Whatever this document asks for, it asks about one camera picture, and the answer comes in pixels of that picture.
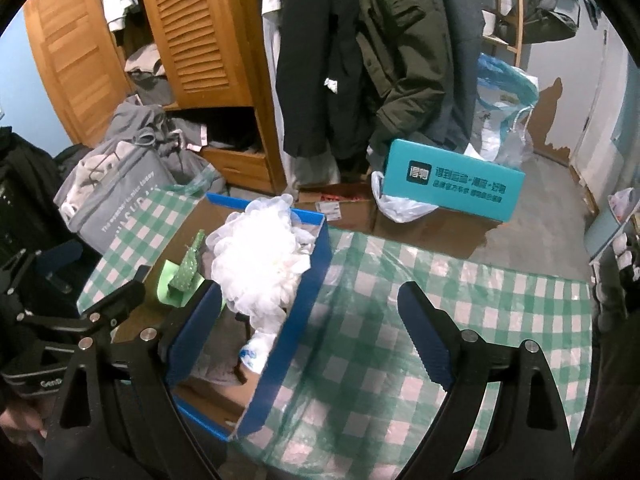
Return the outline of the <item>person's hand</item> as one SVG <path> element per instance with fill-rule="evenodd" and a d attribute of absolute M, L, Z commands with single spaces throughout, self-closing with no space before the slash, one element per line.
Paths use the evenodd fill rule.
<path fill-rule="evenodd" d="M 47 437 L 42 409 L 36 401 L 13 399 L 1 411 L 1 430 L 17 445 L 37 446 Z"/>

